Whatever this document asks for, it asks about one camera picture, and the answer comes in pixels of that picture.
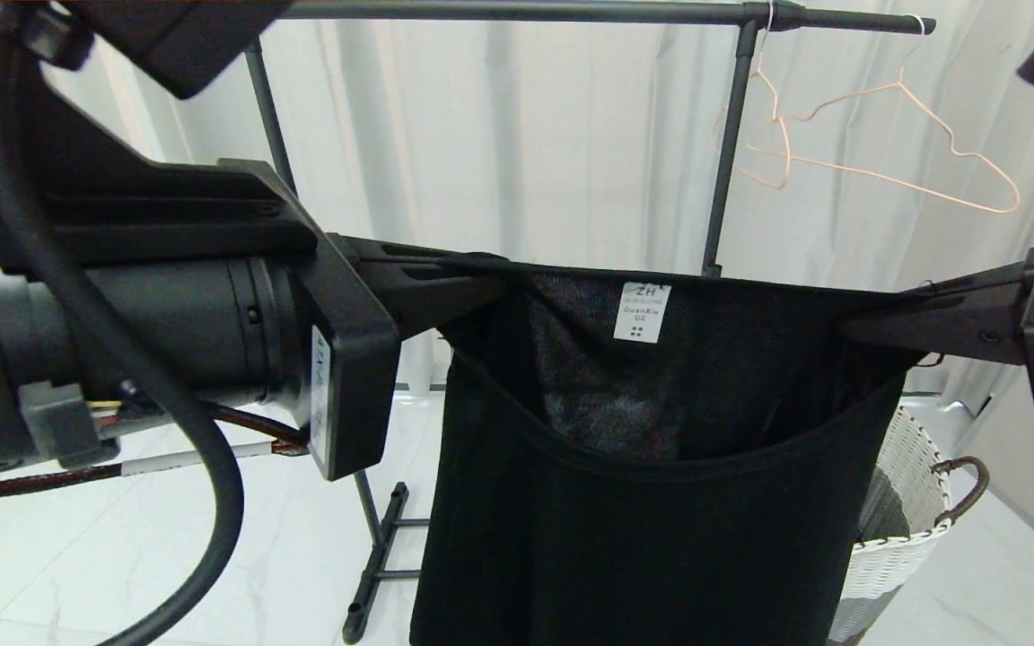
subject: laundry basket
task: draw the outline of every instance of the laundry basket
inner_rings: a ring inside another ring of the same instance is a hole
[[[948,472],[964,465],[976,468],[976,486],[951,506]],[[941,461],[922,426],[903,407],[895,409],[860,512],[859,541],[853,546],[828,646],[860,641],[940,536],[987,486],[989,470],[980,459]]]

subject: clothes hanger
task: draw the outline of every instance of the clothes hanger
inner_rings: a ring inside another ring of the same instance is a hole
[[[785,119],[780,116],[780,94],[777,92],[777,86],[772,85],[772,80],[765,76],[764,74],[764,41],[768,39],[768,33],[772,31],[772,16],[774,16],[777,10],[776,0],[768,0],[768,25],[765,25],[764,33],[760,34],[760,42],[758,49],[756,49],[756,71],[748,74],[748,81],[752,82],[753,79],[760,79],[760,82],[764,83],[764,87],[767,87],[768,92],[772,95],[772,118],[763,126],[758,128],[763,130],[763,128],[777,124],[780,126],[780,136],[785,143],[785,151],[779,153],[785,158],[785,172],[784,177],[781,177],[780,181],[764,180],[763,177],[757,176],[755,173],[746,171],[746,168],[734,164],[735,171],[738,171],[743,176],[748,177],[750,180],[758,181],[760,184],[764,184],[765,187],[781,189],[788,184],[788,175],[792,172],[792,143],[788,139],[788,124],[785,123]],[[718,112],[718,121],[713,123],[712,126],[712,147],[716,151],[721,152],[721,119],[725,115],[725,105],[721,106],[721,111]]]
[[[915,20],[918,21],[919,24],[920,24],[920,36],[922,36],[922,37],[926,36],[926,34],[927,34],[927,28],[926,28],[926,25],[923,24],[923,18],[921,18],[921,17],[915,17],[915,16],[912,16],[912,17],[915,18]],[[934,195],[934,196],[937,196],[937,197],[941,197],[941,199],[955,202],[955,204],[964,205],[964,206],[966,206],[966,208],[975,208],[975,209],[979,209],[979,210],[984,210],[984,212],[989,212],[989,213],[1000,213],[1000,214],[1012,213],[1013,210],[1018,209],[1018,206],[1021,206],[1021,191],[1018,191],[1018,187],[1016,185],[1016,182],[1013,181],[1008,176],[1007,173],[1003,172],[1000,166],[998,166],[997,164],[995,164],[993,162],[993,160],[990,160],[989,158],[985,158],[984,155],[981,155],[980,153],[976,153],[976,152],[964,152],[964,153],[962,153],[960,151],[956,151],[955,150],[955,131],[953,131],[952,128],[951,128],[951,126],[948,126],[948,124],[945,123],[943,121],[943,119],[940,119],[939,115],[936,115],[935,112],[932,112],[932,107],[930,107],[927,105],[924,105],[923,101],[920,101],[920,99],[917,98],[915,96],[915,94],[913,94],[912,91],[909,90],[906,85],[904,85],[904,65],[906,65],[907,62],[908,62],[908,59],[912,57],[912,53],[915,52],[916,48],[919,48],[919,42],[918,42],[918,44],[914,45],[914,48],[912,48],[911,50],[908,50],[908,54],[904,55],[904,62],[902,63],[902,68],[900,68],[900,73],[898,74],[898,79],[895,79],[895,82],[888,83],[887,85],[880,85],[878,87],[870,87],[870,89],[866,89],[866,90],[860,90],[860,91],[857,91],[857,92],[851,92],[849,94],[841,95],[841,97],[830,98],[830,99],[828,99],[828,101],[822,102],[822,103],[820,103],[820,105],[817,105],[815,107],[815,110],[813,110],[812,113],[810,113],[808,116],[793,115],[793,116],[787,116],[787,118],[781,118],[779,115],[777,115],[777,102],[779,102],[779,101],[777,101],[776,89],[774,89],[774,87],[772,87],[772,83],[770,81],[768,81],[767,76],[764,76],[763,71],[760,71],[760,73],[759,73],[760,78],[763,79],[765,85],[768,86],[768,89],[772,90],[772,119],[771,119],[771,121],[768,121],[767,123],[764,123],[762,126],[760,126],[760,127],[756,128],[756,130],[752,131],[752,134],[750,135],[750,139],[748,140],[748,142],[746,144],[746,147],[750,148],[751,151],[758,152],[758,153],[763,153],[763,154],[768,154],[768,155],[777,155],[777,156],[784,156],[784,158],[787,159],[786,165],[785,165],[785,171],[786,171],[786,173],[785,173],[785,180],[786,180],[786,183],[787,183],[788,172],[791,171],[791,168],[792,168],[791,162],[793,160],[798,160],[799,162],[810,163],[810,164],[814,164],[814,165],[821,165],[821,166],[824,166],[824,167],[835,168],[835,171],[842,171],[842,172],[846,172],[846,173],[855,173],[857,175],[865,175],[865,176],[869,176],[869,177],[874,177],[877,180],[891,181],[891,183],[902,185],[902,187],[913,188],[913,189],[915,189],[915,191],[926,193],[927,195]],[[976,158],[976,159],[980,160],[981,162],[983,162],[984,164],[987,164],[987,167],[992,168],[992,171],[994,171],[995,173],[997,173],[997,175],[1000,175],[1001,179],[1004,180],[1004,181],[1006,181],[1006,183],[1008,183],[1008,187],[1010,187],[1010,189],[1012,189],[1012,194],[1014,195],[1014,197],[1016,197],[1014,199],[1012,206],[1010,206],[1009,208],[991,208],[987,205],[981,205],[981,204],[977,204],[977,202],[961,199],[961,197],[956,197],[956,196],[953,196],[953,195],[947,195],[945,193],[941,193],[940,191],[935,191],[935,189],[932,189],[932,188],[920,187],[920,185],[918,185],[918,184],[911,183],[911,181],[900,180],[900,179],[898,179],[898,177],[891,177],[891,176],[887,176],[887,175],[881,175],[879,173],[866,171],[866,168],[862,168],[862,167],[853,167],[853,166],[842,165],[842,164],[837,164],[837,163],[832,163],[832,162],[826,162],[825,160],[817,160],[817,159],[803,158],[803,156],[792,154],[792,149],[789,146],[789,139],[788,139],[788,134],[787,134],[787,125],[786,125],[786,122],[788,122],[788,121],[795,121],[795,122],[799,122],[799,123],[805,123],[805,122],[809,122],[809,121],[813,121],[813,119],[815,119],[816,116],[818,114],[820,114],[821,111],[824,111],[825,107],[828,107],[829,105],[835,105],[835,103],[839,103],[841,101],[845,101],[845,99],[857,98],[857,97],[864,97],[864,95],[868,95],[868,94],[875,94],[875,93],[878,93],[878,92],[884,92],[884,91],[893,90],[893,89],[902,91],[904,97],[906,97],[908,99],[908,101],[911,101],[912,103],[915,103],[916,106],[920,107],[920,111],[922,111],[923,114],[929,115],[933,119],[933,121],[936,122],[937,126],[940,126],[945,132],[947,132],[947,134],[948,134],[949,151],[951,152],[952,155],[955,155],[956,158]],[[755,146],[755,145],[752,144],[752,140],[754,140],[755,136],[758,135],[758,133],[760,131],[763,131],[764,128],[770,127],[770,126],[780,126],[781,130],[783,130],[785,132],[784,133],[784,141],[785,141],[785,151],[784,152],[768,150],[768,148],[762,148],[762,147]],[[748,177],[752,177],[753,180],[760,181],[760,183],[766,185],[767,187],[781,188],[781,187],[784,186],[784,184],[781,184],[780,187],[776,187],[774,185],[772,185],[770,183],[767,183],[767,181],[760,180],[760,179],[758,179],[758,177],[752,176],[751,173],[748,173],[747,171],[744,171],[741,167],[738,167],[738,171],[741,172],[742,174],[744,174]]]

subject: brown handle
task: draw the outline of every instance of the brown handle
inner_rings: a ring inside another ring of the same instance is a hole
[[[972,491],[969,491],[968,495],[965,495],[951,510],[936,516],[937,525],[945,519],[951,519],[952,524],[955,524],[955,521],[960,520],[961,516],[964,516],[966,512],[971,510],[972,504],[975,504],[976,500],[980,499],[983,492],[989,490],[989,483],[992,482],[992,474],[989,473],[989,467],[979,458],[972,458],[971,455],[965,455],[964,458],[945,459],[943,462],[937,463],[937,465],[932,465],[932,472],[948,473],[960,469],[964,465],[976,467],[976,486],[973,486]]]

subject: black fabric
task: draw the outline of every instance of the black fabric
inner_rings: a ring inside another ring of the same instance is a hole
[[[914,352],[888,295],[510,266],[455,348],[410,641],[822,645]],[[672,285],[658,343],[624,283]]]

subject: black clothing rack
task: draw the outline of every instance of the black clothing rack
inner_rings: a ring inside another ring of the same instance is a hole
[[[721,143],[721,159],[709,212],[709,228],[704,243],[701,274],[718,277],[718,247],[724,224],[725,204],[729,197],[731,171],[736,155],[739,122],[744,110],[748,76],[756,52],[759,30],[770,26],[768,11],[772,9],[771,31],[800,28],[847,29],[891,33],[929,34],[936,28],[932,18],[896,17],[886,13],[809,9],[796,3],[777,0],[774,3],[653,3],[649,0],[329,0],[315,3],[295,3],[282,20],[439,20],[439,21],[518,21],[518,22],[585,22],[585,24],[701,24],[733,25],[738,28],[735,62],[729,105],[725,115]],[[246,50],[249,76],[253,82],[262,123],[266,130],[275,171],[291,189],[295,179],[290,156],[284,146],[282,128],[276,116],[272,94],[262,57],[262,44],[254,41]],[[427,527],[426,519],[402,519],[409,498],[405,483],[397,483],[391,492],[385,516],[377,517],[377,506],[364,471],[354,474],[357,494],[361,499],[372,549],[356,596],[349,605],[342,628],[346,643],[361,641],[369,621],[370,609],[382,581],[416,580],[420,570],[387,570],[391,547],[401,527]]]

